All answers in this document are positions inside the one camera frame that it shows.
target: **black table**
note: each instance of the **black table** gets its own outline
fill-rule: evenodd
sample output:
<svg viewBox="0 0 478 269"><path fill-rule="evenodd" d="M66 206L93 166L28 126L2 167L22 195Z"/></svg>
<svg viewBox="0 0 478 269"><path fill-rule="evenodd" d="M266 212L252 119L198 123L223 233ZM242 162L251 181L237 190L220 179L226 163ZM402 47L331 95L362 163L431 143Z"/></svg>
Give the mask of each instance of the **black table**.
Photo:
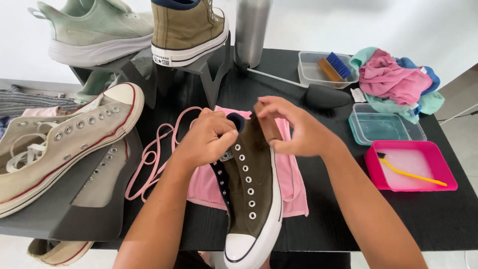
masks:
<svg viewBox="0 0 478 269"><path fill-rule="evenodd" d="M215 74L220 64L221 51L210 63ZM299 81L298 52L264 49L261 64L256 68L271 75ZM223 78L217 105L236 110L251 111L258 96L282 96L305 108L322 124L336 133L348 146L352 155L367 173L363 159L368 146L358 145L348 123L352 105L323 114L305 107L301 97L305 89L256 74L243 77L232 67ZM178 115L191 106L206 107L207 101L198 76L178 72L174 85L165 98L158 97L153 110L145 107L136 127L143 146L155 139L156 129L162 123L175 124ZM188 112L179 127L178 139L189 128L198 111ZM458 182L456 191L393 192L381 191L403 220L418 246L423 251L478 249L478 198L473 191L450 143L434 116L420 119L428 141L438 145ZM161 163L171 151L170 136L161 141ZM309 216L284 218L274 251L359 251L338 207L327 169L320 157L298 157L297 163L304 178ZM133 192L148 178L152 166L143 167ZM121 238L141 209L140 198L125 201L124 224L116 242L96 243L94 248L118 249ZM226 239L226 212L188 202L181 238L181 250L222 251Z"/></svg>

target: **human arm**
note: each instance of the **human arm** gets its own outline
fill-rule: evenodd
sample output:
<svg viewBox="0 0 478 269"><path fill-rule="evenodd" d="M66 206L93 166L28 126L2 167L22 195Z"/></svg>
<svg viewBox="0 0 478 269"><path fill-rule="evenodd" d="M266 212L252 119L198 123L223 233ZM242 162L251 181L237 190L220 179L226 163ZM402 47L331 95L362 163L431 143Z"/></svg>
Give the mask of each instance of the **human arm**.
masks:
<svg viewBox="0 0 478 269"><path fill-rule="evenodd" d="M266 106L258 117L272 113L294 128L291 141L270 142L276 153L322 157L340 210L371 269L427 268L397 213L338 136L283 98L266 96L259 101Z"/></svg>
<svg viewBox="0 0 478 269"><path fill-rule="evenodd" d="M126 234L113 269L173 268L191 176L196 167L218 160L237 135L223 112L203 109Z"/></svg>

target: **yellow toothbrush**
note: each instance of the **yellow toothbrush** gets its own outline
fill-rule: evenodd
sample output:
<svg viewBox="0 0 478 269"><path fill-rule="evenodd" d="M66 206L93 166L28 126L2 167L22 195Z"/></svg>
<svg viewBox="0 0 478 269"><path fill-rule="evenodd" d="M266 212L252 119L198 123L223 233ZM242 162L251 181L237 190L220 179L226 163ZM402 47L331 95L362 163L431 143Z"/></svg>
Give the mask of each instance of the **yellow toothbrush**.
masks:
<svg viewBox="0 0 478 269"><path fill-rule="evenodd" d="M431 183L435 183L437 185L440 185L440 186L447 186L446 183L443 183L439 180L434 180L434 179L429 179L429 178L424 178L424 177L420 177L420 176L416 176L416 175L412 175L412 174L409 174L409 173L406 173L406 172L402 172L398 169L395 169L393 168L393 166L390 165L390 163L388 163L388 161L385 159L385 153L381 153L381 152L377 152L377 155L379 157L379 160L380 162L386 164L388 166L388 168L390 168L390 170L392 170L393 172L395 173L399 173L399 174L402 174L402 175L406 175L406 176L409 176L409 177L412 177L412 178L416 178L416 179L421 179L421 180L425 180L425 181L428 181L428 182L431 182Z"/></svg>

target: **mint green running shoe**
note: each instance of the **mint green running shoe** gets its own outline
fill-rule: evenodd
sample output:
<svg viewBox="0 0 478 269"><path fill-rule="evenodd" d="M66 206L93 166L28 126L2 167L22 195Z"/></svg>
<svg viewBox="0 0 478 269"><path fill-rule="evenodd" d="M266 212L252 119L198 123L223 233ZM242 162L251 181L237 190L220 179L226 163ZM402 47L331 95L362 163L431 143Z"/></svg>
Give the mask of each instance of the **mint green running shoe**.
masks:
<svg viewBox="0 0 478 269"><path fill-rule="evenodd" d="M151 12L134 13L121 0L67 0L57 10L43 2L28 11L51 26L48 55L69 66L105 64L151 46Z"/></svg>

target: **white floor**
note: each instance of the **white floor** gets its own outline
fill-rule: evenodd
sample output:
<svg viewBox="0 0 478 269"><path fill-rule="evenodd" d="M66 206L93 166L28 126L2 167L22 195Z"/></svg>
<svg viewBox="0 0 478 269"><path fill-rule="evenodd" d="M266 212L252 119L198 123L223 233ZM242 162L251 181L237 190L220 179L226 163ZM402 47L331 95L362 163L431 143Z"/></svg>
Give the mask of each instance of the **white floor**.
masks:
<svg viewBox="0 0 478 269"><path fill-rule="evenodd" d="M465 108L478 103L478 72L467 71L440 90L446 102L436 113L437 119L447 119ZM478 107L466 112L468 114ZM478 115L453 119L442 125L460 163L475 192L478 192ZM46 269L41 264L27 256L26 249L30 238L0 235L0 264L5 269ZM109 269L116 257L116 250L90 250L78 262L69 266L70 269ZM463 251L424 252L425 260L430 269L468 269ZM478 251L467 252L470 269L478 269ZM368 269L362 253L352 253L353 269Z"/></svg>

